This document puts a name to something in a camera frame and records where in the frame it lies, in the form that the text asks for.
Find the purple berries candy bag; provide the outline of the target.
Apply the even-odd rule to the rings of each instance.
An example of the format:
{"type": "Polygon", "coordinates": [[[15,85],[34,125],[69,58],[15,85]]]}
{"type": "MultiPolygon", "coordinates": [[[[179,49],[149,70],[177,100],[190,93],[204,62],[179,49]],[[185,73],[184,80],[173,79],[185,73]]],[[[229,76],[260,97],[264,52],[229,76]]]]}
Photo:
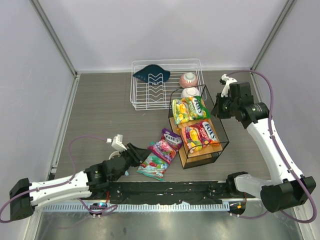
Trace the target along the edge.
{"type": "Polygon", "coordinates": [[[170,165],[182,146],[183,140],[180,135],[167,128],[163,128],[161,131],[161,139],[150,145],[148,149],[170,165]]]}

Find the wooden two-tier wire shelf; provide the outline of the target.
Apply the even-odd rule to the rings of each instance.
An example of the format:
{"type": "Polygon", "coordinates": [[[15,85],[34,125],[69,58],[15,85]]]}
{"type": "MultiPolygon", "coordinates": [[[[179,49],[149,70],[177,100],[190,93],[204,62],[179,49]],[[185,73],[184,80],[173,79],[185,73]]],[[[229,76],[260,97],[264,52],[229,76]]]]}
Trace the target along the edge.
{"type": "Polygon", "coordinates": [[[199,96],[183,97],[187,88],[178,88],[169,95],[169,124],[182,139],[178,154],[184,169],[214,163],[229,144],[221,120],[210,113],[215,102],[207,86],[198,88],[199,96]]]}

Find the green candy bag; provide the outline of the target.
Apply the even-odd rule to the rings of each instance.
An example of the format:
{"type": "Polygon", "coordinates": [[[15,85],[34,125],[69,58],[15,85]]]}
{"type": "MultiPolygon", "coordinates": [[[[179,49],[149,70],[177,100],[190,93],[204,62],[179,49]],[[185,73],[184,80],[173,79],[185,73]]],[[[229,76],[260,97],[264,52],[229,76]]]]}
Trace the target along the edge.
{"type": "Polygon", "coordinates": [[[203,105],[201,96],[190,96],[171,101],[172,114],[176,125],[194,120],[210,118],[208,109],[203,105]]]}

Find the orange fruits candy bag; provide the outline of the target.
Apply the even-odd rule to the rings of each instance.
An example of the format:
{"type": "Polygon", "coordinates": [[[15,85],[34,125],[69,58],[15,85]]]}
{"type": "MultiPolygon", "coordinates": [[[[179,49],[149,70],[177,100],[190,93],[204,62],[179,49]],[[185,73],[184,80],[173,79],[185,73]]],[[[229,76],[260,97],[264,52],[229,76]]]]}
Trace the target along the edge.
{"type": "Polygon", "coordinates": [[[180,129],[181,137],[189,153],[194,153],[209,146],[219,146],[220,141],[208,119],[180,129]]]}

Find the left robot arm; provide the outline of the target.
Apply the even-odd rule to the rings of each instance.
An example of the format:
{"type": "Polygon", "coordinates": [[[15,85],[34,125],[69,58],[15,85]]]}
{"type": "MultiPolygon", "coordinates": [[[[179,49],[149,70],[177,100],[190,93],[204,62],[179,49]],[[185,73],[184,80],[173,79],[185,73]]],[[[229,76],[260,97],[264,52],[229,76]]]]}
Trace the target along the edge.
{"type": "Polygon", "coordinates": [[[128,143],[120,155],[69,177],[42,182],[22,178],[9,191],[10,221],[28,218],[35,210],[53,203],[105,193],[111,183],[116,182],[129,168],[142,164],[150,153],[149,149],[128,143]]]}

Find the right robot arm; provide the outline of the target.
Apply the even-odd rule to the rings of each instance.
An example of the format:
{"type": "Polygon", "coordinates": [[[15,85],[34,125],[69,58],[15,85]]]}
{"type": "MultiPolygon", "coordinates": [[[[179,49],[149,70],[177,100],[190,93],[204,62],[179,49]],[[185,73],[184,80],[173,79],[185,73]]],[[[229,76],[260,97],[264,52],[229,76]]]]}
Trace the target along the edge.
{"type": "Polygon", "coordinates": [[[313,177],[306,177],[297,167],[281,140],[270,111],[263,102],[254,102],[248,82],[221,80],[224,86],[216,95],[212,115],[219,119],[236,118],[252,136],[268,167],[270,180],[251,176],[245,171],[229,174],[231,192],[243,192],[260,198],[271,213],[303,205],[316,188],[313,177]]]}

